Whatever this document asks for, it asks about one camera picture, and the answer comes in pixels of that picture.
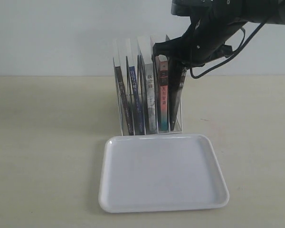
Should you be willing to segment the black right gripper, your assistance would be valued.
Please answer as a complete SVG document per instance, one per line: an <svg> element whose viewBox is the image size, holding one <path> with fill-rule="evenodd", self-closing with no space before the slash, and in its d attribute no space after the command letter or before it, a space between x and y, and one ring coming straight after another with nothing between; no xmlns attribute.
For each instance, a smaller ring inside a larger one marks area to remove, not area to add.
<svg viewBox="0 0 285 228"><path fill-rule="evenodd" d="M221 58L220 47L246 24L243 10L243 0L173 0L172 15L190 17L190 25L180 37L155 42L153 56L166 56L169 68L185 69Z"/></svg>

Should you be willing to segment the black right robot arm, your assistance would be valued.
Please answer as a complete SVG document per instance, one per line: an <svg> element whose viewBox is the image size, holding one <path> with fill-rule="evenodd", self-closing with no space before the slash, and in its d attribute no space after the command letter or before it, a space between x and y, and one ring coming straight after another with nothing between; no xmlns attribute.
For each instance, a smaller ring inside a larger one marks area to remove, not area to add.
<svg viewBox="0 0 285 228"><path fill-rule="evenodd" d="M285 25L285 0L174 0L171 14L189 17L185 33L171 40L155 43L153 55L164 55L185 67L200 67L226 58L229 62L239 49L226 41L249 22Z"/></svg>

